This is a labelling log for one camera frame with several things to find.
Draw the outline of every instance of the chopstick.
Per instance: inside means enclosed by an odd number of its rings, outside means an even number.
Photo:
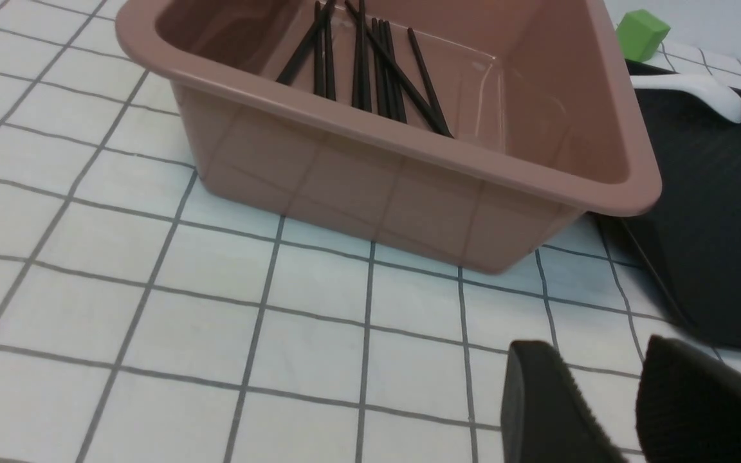
[[[370,21],[370,31],[379,37],[379,22],[376,18]],[[390,117],[388,91],[385,88],[385,70],[382,68],[382,58],[379,53],[374,53],[374,71],[376,71],[376,111],[382,117]]]
[[[362,58],[360,62],[362,79],[362,109],[373,112],[373,106],[371,105],[371,73],[368,69],[368,45],[365,40],[365,36],[370,35],[370,32],[367,29],[367,24],[365,24],[365,0],[359,0],[359,17],[362,19],[359,27],[360,35],[362,37],[360,50]]]
[[[390,22],[383,21],[381,27],[381,34],[383,44],[388,47],[388,53],[394,62],[396,61],[396,52],[394,51],[394,36],[390,32]],[[399,122],[405,122],[404,118],[405,105],[404,102],[400,102],[402,99],[402,87],[399,86],[399,82],[396,82],[393,76],[389,75],[388,72],[388,106],[391,107],[390,113],[391,118]]]
[[[300,68],[305,64],[305,59],[307,58],[308,52],[311,51],[311,45],[314,44],[314,38],[316,37],[317,32],[321,29],[324,21],[326,21],[327,18],[330,18],[330,13],[333,11],[333,5],[335,4],[336,0],[327,0],[327,3],[324,4],[324,8],[322,8],[320,13],[318,13],[314,22],[311,24],[311,27],[308,28],[308,32],[305,32],[305,36],[297,45],[297,49],[294,50],[293,55],[288,59],[285,68],[283,68],[282,72],[279,73],[276,82],[284,85],[291,85],[293,79],[299,73]]]
[[[325,95],[327,99],[336,101],[336,79],[333,76],[333,33],[330,30],[330,21],[333,10],[327,14],[324,21],[324,79]]]
[[[361,28],[361,25],[359,24],[361,23],[359,12],[356,11],[356,8],[353,7],[349,0],[345,0],[345,6],[347,8],[347,11],[353,18],[354,23],[356,23],[356,26],[358,28]],[[453,135],[450,134],[447,126],[441,123],[438,117],[436,117],[433,109],[430,108],[426,100],[419,94],[419,91],[414,87],[414,83],[412,83],[408,79],[408,76],[405,75],[402,68],[400,68],[395,61],[393,61],[389,53],[385,50],[385,47],[382,45],[382,43],[380,43],[380,41],[370,33],[367,33],[367,36],[368,38],[370,38],[370,44],[373,46],[374,51],[376,51],[376,53],[379,53],[380,57],[382,57],[382,61],[385,62],[386,67],[388,67],[388,69],[390,70],[393,70],[394,75],[397,79],[399,79],[399,84],[402,85],[405,93],[408,94],[408,97],[410,97],[411,101],[414,102],[414,105],[418,109],[419,114],[421,114],[421,116],[425,119],[430,128],[433,129],[436,134],[441,134],[445,135],[445,137],[453,138]]]
[[[314,18],[318,17],[322,5],[314,2]],[[322,30],[316,32],[314,38],[314,94],[324,96],[324,64],[322,62]]]
[[[423,58],[421,50],[419,49],[419,41],[417,41],[417,35],[414,32],[414,29],[412,29],[411,27],[408,27],[408,38],[411,42],[411,48],[414,50],[414,56],[416,56],[417,59],[419,74],[421,75],[421,77],[423,77],[423,85],[425,86],[427,99],[430,102],[430,108],[433,109],[433,112],[436,114],[436,117],[444,126],[444,129],[450,132],[450,130],[448,129],[448,123],[444,119],[444,114],[442,114],[442,107],[439,104],[439,98],[436,97],[436,91],[433,88],[433,82],[430,81],[430,74],[427,71],[425,59]]]

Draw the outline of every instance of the black mat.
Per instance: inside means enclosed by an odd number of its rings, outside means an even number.
[[[632,62],[628,70],[665,73]],[[714,345],[741,348],[741,124],[679,92],[636,96],[664,190],[649,213],[621,223],[676,319]]]

